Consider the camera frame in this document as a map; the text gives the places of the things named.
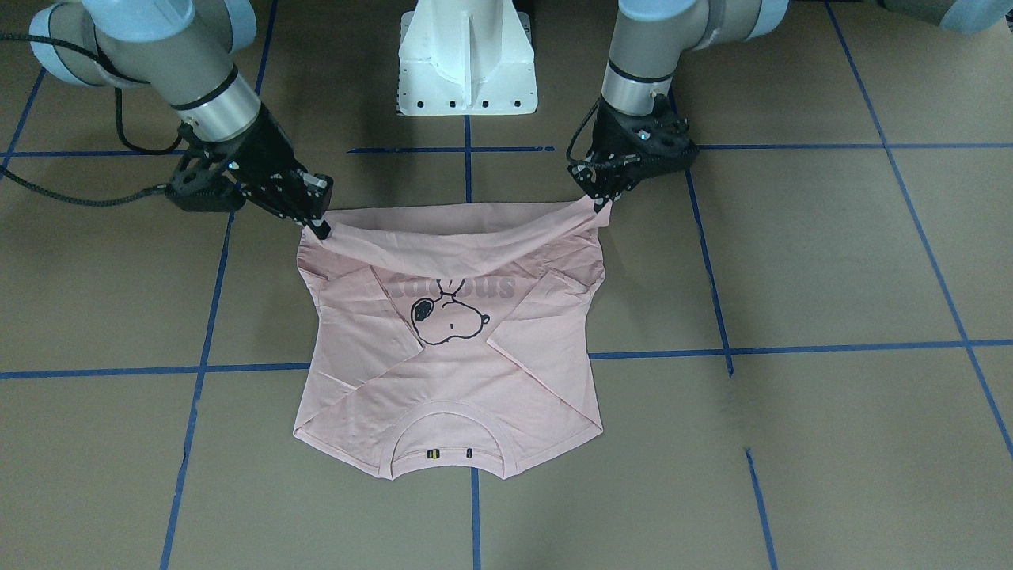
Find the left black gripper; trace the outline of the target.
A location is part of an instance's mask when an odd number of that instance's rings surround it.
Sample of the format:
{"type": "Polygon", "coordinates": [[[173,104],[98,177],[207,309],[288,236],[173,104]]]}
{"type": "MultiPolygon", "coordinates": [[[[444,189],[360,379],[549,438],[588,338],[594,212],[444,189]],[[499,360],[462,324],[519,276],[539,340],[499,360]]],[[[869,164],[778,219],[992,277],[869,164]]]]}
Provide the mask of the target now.
{"type": "Polygon", "coordinates": [[[689,124],[668,97],[652,97],[643,116],[627,115],[599,97],[567,146],[567,171],[600,213],[647,178],[684,172],[700,148],[689,136],[689,124]],[[594,119],[592,143],[583,158],[573,158],[573,145],[594,119]]]}

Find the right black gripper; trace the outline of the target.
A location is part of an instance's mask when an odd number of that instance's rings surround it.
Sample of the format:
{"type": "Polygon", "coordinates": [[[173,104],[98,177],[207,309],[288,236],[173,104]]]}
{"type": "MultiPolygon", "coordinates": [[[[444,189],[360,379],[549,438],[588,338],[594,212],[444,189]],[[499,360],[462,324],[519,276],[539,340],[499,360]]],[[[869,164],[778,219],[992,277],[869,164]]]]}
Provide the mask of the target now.
{"type": "Polygon", "coordinates": [[[333,179],[314,174],[294,157],[292,143],[267,107],[249,129],[225,142],[198,138],[186,123],[180,134],[188,148],[170,177],[165,195],[189,212],[235,212],[253,203],[271,215],[300,222],[319,241],[332,228],[324,213],[333,179]]]}

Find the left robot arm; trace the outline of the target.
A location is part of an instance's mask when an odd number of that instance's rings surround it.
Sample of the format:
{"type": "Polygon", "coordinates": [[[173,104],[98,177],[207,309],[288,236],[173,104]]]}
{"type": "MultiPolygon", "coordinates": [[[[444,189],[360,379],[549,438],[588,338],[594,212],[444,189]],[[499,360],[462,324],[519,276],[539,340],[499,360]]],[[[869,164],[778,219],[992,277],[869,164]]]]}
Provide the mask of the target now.
{"type": "Polygon", "coordinates": [[[619,2],[603,86],[582,121],[592,126],[590,147],[580,158],[567,153],[568,172],[594,210],[697,158],[670,98],[681,55],[767,35],[787,8],[785,1],[619,2]]]}

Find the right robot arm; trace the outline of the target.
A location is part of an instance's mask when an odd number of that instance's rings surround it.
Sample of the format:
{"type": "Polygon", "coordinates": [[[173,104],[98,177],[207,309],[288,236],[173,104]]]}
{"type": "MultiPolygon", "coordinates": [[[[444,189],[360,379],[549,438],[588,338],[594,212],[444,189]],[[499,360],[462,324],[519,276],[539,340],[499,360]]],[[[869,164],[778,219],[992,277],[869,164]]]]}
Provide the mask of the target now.
{"type": "Polygon", "coordinates": [[[332,178],[314,174],[260,95],[235,51],[256,37],[249,1],[62,1],[28,29],[47,72],[76,86],[149,86],[180,118],[187,152],[164,195],[192,212],[255,203],[326,238],[332,178]]]}

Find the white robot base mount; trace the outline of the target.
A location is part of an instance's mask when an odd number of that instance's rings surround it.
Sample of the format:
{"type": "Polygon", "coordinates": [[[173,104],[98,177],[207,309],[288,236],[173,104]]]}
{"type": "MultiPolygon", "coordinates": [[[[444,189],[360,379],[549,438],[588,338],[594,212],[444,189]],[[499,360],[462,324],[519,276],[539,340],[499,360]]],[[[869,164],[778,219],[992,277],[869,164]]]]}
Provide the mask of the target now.
{"type": "Polygon", "coordinates": [[[514,1],[419,1],[400,18],[402,116],[517,116],[539,105],[529,11],[514,1]]]}

